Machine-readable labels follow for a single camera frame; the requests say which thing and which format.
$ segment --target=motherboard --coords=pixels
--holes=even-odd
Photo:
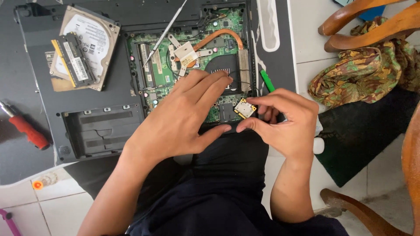
[[[175,30],[171,32],[180,45],[191,43],[195,46],[211,37],[219,30],[228,29],[234,33],[222,33],[212,38],[205,46],[196,52],[208,53],[191,62],[188,68],[174,54],[176,46],[166,37],[159,45],[150,62],[144,65],[145,58],[155,46],[160,34],[130,33],[126,36],[127,48],[130,54],[131,75],[136,78],[138,95],[143,99],[145,114],[149,114],[171,92],[173,85],[180,76],[185,76],[193,69],[208,73],[226,70],[234,81],[226,87],[224,93],[210,108],[206,124],[219,124],[229,121],[240,121],[243,116],[234,108],[243,98],[247,98],[254,90],[249,79],[252,72],[248,62],[248,46],[243,38],[242,7],[209,9],[206,15],[205,29]]]

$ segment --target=patterned fabric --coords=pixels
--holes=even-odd
[[[366,34],[386,20],[378,16],[355,27],[350,34]],[[400,35],[370,47],[339,53],[340,61],[309,83],[309,94],[319,103],[335,108],[356,101],[374,103],[396,85],[420,92],[420,55],[405,41],[408,36]]]

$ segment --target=fingernail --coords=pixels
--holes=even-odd
[[[242,131],[244,131],[244,129],[246,129],[246,127],[238,128],[238,129],[236,129],[236,132],[237,133],[241,133]]]

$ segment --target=metal probe tool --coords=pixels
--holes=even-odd
[[[36,131],[21,115],[15,114],[8,105],[1,101],[0,106],[1,109],[10,116],[9,122],[12,123],[21,133],[25,133],[28,136],[29,142],[33,143],[40,150],[45,150],[50,146],[50,143],[44,135]]]
[[[166,37],[166,35],[168,34],[169,30],[171,29],[173,23],[175,22],[176,18],[178,17],[178,15],[180,14],[182,8],[184,7],[185,3],[187,0],[184,1],[184,3],[182,4],[182,6],[178,9],[178,11],[176,11],[175,15],[173,16],[172,20],[169,22],[168,26],[166,27],[165,31],[162,33],[162,35],[160,36],[159,40],[157,41],[156,45],[153,47],[152,51],[150,51],[149,56],[147,57],[146,62],[143,65],[143,68],[147,65],[147,63],[149,62],[149,60],[152,58],[153,54],[156,52],[156,50],[158,49],[160,43],[162,42],[162,40]]]

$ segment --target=green circuit board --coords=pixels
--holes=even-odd
[[[173,32],[172,34],[181,44],[184,44],[186,41],[190,41],[193,46],[196,43],[199,43],[203,38],[219,29],[231,29],[242,38],[243,17],[241,8],[225,8],[220,9],[220,12],[224,14],[225,17],[209,22],[206,29],[201,34],[198,30],[179,31]],[[130,34],[127,37],[127,46],[130,55],[141,61],[139,58],[148,55],[148,53],[155,46],[159,37],[159,34]],[[231,35],[222,34],[215,38],[214,43],[216,43],[216,40],[219,40],[218,47],[216,47],[217,51],[215,52],[214,47],[207,48],[207,46],[205,46],[201,48],[200,50],[212,49],[213,54],[199,57],[196,60],[196,65],[191,69],[187,69],[186,73],[189,73],[189,71],[192,69],[205,70],[208,63],[215,57],[237,54],[238,45],[236,40]],[[143,77],[145,79],[143,81],[137,80],[137,82],[140,90],[139,94],[144,98],[145,101],[144,108],[147,114],[153,111],[153,109],[159,105],[161,100],[163,100],[171,92],[171,89],[178,78],[177,73],[179,72],[181,65],[179,62],[177,62],[176,67],[178,70],[173,70],[173,64],[170,61],[170,45],[172,45],[172,43],[168,38],[165,38],[161,42],[158,50],[152,57],[151,62],[148,63],[148,67],[151,68],[139,71],[138,68],[142,64],[135,63],[135,60],[130,63],[132,73],[142,72],[144,75]],[[236,105],[242,97],[246,98],[247,93],[238,91],[236,94],[220,97],[210,108],[209,114],[205,119],[205,123],[226,122],[226,120],[220,116],[219,105],[232,104],[234,107],[234,105]],[[239,121],[241,119],[242,118],[239,115],[235,114],[231,116],[229,121]]]

